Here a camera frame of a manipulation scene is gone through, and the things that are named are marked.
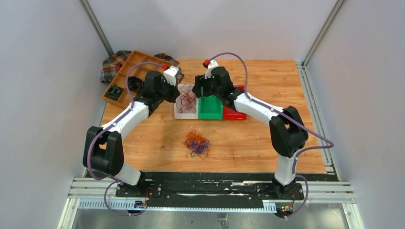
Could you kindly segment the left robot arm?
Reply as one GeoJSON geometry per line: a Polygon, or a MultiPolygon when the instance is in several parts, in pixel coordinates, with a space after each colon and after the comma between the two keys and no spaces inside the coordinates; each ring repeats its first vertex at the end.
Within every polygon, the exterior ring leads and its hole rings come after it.
{"type": "Polygon", "coordinates": [[[104,174],[119,184],[127,186],[135,197],[146,192],[145,174],[127,164],[124,159],[123,141],[143,120],[147,119],[164,102],[174,103],[180,92],[180,68],[170,67],[164,72],[149,71],[128,107],[102,127],[92,126],[86,133],[83,165],[94,179],[104,174]]]}

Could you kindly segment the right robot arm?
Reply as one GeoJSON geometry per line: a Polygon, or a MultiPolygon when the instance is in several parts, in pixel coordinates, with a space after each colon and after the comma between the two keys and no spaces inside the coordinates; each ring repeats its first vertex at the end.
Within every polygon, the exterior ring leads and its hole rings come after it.
{"type": "Polygon", "coordinates": [[[289,106],[277,107],[256,99],[244,89],[235,87],[229,72],[222,66],[195,77],[192,89],[196,97],[217,97],[223,106],[249,115],[268,126],[271,143],[278,154],[273,193],[285,199],[297,181],[296,165],[309,138],[298,110],[289,106]]]}

